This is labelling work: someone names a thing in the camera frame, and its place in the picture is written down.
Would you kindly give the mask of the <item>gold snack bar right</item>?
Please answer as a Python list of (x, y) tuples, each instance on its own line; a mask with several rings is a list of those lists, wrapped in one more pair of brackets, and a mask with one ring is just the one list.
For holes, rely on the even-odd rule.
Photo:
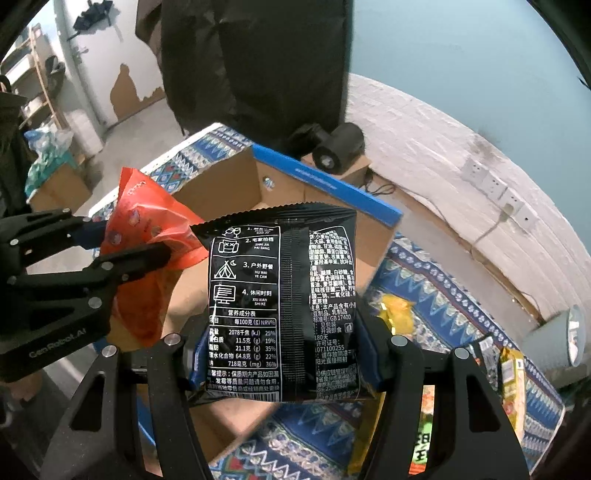
[(502, 405), (519, 442), (523, 441), (526, 419), (526, 372), (523, 354), (504, 347), (500, 356)]

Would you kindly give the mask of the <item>small cardboard box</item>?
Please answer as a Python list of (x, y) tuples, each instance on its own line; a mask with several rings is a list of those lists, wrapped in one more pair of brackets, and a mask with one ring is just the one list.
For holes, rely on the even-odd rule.
[(339, 155), (324, 147), (301, 157), (301, 162), (308, 167), (308, 178), (321, 184), (341, 181), (360, 188), (370, 173), (370, 160), (366, 156)]

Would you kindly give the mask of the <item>white wall socket row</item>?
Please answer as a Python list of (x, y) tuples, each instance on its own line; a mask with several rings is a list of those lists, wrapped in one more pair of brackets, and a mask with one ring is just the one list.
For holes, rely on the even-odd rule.
[(539, 217), (535, 210), (516, 190), (479, 161), (467, 159), (461, 176), (503, 212), (508, 213), (522, 230), (530, 232), (537, 224)]

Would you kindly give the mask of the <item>wooden shelf rack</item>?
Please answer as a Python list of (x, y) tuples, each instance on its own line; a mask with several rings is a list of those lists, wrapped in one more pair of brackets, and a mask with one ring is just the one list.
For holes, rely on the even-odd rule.
[(1, 62), (12, 91), (26, 98), (19, 114), (21, 131), (49, 126), (66, 127), (57, 105), (65, 67), (53, 50), (39, 23), (26, 27)]

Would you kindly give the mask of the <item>black snack bag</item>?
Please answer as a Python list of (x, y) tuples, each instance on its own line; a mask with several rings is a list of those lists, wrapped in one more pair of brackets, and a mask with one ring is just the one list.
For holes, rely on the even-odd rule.
[(207, 393), (273, 403), (355, 399), (356, 210), (298, 203), (192, 231), (208, 252)]
[(499, 370), (500, 350), (494, 343), (493, 335), (488, 334), (474, 340), (467, 344), (466, 348), (475, 358), (493, 391), (499, 394), (502, 390)]

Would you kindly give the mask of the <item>black fabric wardrobe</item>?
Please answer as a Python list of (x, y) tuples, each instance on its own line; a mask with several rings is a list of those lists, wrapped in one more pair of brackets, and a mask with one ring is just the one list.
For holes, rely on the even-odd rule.
[(286, 151), (301, 127), (345, 119), (351, 1), (140, 1), (135, 35), (188, 133), (219, 122)]

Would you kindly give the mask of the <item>light blue waste bin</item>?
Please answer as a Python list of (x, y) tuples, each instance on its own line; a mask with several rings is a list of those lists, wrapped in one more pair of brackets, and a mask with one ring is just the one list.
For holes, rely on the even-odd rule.
[(578, 305), (557, 313), (530, 332), (520, 344), (523, 354), (541, 371), (577, 367), (584, 355), (587, 328)]

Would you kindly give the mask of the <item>red translucent snack bag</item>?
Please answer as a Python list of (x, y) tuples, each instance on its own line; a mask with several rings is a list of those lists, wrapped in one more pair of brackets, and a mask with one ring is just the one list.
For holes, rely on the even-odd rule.
[(202, 222), (147, 175), (134, 168), (121, 170), (100, 246), (101, 256), (113, 260), (118, 271), (111, 340), (134, 349), (160, 339), (180, 272), (207, 257), (192, 231)]

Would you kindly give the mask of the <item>black cylindrical speaker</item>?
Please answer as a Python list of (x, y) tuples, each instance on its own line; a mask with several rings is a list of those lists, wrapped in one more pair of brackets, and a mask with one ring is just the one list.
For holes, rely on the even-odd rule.
[(359, 126), (342, 123), (328, 132), (318, 123), (306, 124), (294, 131), (287, 140), (288, 154), (301, 158), (318, 148), (328, 148), (339, 155), (362, 155), (365, 152), (365, 136)]

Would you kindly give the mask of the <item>gold snack bar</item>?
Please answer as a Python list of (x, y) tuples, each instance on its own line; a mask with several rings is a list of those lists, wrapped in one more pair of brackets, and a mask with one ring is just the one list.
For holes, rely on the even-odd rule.
[(414, 303), (402, 297), (385, 294), (378, 304), (378, 317), (392, 335), (411, 337), (414, 332)]
[(526, 372), (523, 354), (504, 347), (500, 356), (502, 405), (519, 442), (523, 441), (526, 419)]

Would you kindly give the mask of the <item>patterned blue tablecloth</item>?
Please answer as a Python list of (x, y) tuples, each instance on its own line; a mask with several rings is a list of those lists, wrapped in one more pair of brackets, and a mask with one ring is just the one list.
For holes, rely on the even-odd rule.
[(125, 288), (166, 479), (527, 479), (564, 416), (381, 199), (215, 123), (90, 210), (102, 249), (164, 240), (170, 299)]

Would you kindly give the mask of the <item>orange green noodle snack bag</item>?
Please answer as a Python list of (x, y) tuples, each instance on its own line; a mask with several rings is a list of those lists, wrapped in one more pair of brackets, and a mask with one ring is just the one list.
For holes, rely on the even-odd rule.
[(423, 387), (417, 441), (409, 469), (410, 476), (424, 472), (427, 467), (435, 411), (435, 391), (434, 385)]

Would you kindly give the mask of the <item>blue cardboard box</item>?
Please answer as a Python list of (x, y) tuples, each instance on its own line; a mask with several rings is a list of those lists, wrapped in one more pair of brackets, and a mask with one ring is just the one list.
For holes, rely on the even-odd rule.
[(177, 195), (204, 221), (204, 262), (181, 277), (184, 319), (148, 352), (149, 411), (165, 478), (228, 457), (276, 478), (338, 477), (362, 412), (356, 298), (399, 209), (254, 145)]

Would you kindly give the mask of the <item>gold snack bar left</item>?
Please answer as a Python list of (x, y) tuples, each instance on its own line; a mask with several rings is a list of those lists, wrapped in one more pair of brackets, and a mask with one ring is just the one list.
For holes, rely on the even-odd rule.
[(414, 332), (414, 303), (402, 297), (385, 294), (378, 304), (378, 317), (392, 335), (411, 337)]

